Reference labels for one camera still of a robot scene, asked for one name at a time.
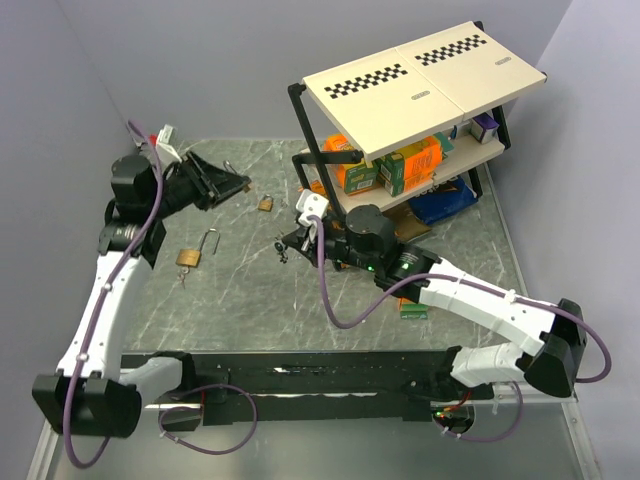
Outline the medium brass padlock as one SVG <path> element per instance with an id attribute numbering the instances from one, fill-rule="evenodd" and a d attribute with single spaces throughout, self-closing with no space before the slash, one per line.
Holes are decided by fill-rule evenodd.
<path id="1" fill-rule="evenodd" d="M 274 205 L 274 198 L 265 194 L 258 202 L 257 209 L 261 212 L 271 212 Z"/>

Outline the large brass padlock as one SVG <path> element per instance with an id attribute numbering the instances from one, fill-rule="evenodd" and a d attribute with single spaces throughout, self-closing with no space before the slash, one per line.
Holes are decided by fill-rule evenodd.
<path id="1" fill-rule="evenodd" d="M 181 249 L 176 258 L 175 264 L 181 268 L 197 268 L 203 256 L 203 249 L 209 238 L 214 239 L 213 255 L 216 254 L 221 234 L 216 228 L 209 228 L 200 237 L 196 248 Z"/>

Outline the small brass padlock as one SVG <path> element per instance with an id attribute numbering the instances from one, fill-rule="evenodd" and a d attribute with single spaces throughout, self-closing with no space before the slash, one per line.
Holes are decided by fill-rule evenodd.
<path id="1" fill-rule="evenodd" d="M 223 167 L 226 172 L 234 179 L 237 180 L 245 193 L 248 193 L 252 189 L 252 181 L 249 176 L 240 174 L 228 160 L 223 162 Z"/>

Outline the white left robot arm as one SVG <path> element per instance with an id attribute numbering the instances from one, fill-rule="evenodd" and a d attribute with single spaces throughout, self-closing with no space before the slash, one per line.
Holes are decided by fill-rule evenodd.
<path id="1" fill-rule="evenodd" d="M 195 395 L 194 360 L 184 352 L 155 353 L 122 373 L 126 330 L 164 241 L 164 219 L 188 206 L 207 211 L 251 184 L 248 176 L 193 152 L 168 171 L 128 155 L 114 162 L 111 174 L 114 196 L 85 311 L 54 373 L 37 376 L 32 387 L 34 401 L 60 435 L 127 438 L 146 405 L 165 394 L 177 402 Z"/>

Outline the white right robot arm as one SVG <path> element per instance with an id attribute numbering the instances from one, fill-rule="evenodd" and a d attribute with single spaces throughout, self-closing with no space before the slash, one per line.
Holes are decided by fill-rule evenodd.
<path id="1" fill-rule="evenodd" d="M 350 211 L 344 222 L 314 211 L 282 239 L 318 270 L 330 260 L 367 270 L 390 295 L 454 313 L 505 338 L 481 348 L 456 347 L 437 373 L 438 390 L 459 398 L 469 388 L 526 382 L 557 398 L 574 392 L 587 343 L 581 307 L 553 304 L 494 286 L 416 245 L 401 242 L 394 223 L 373 205 Z"/>

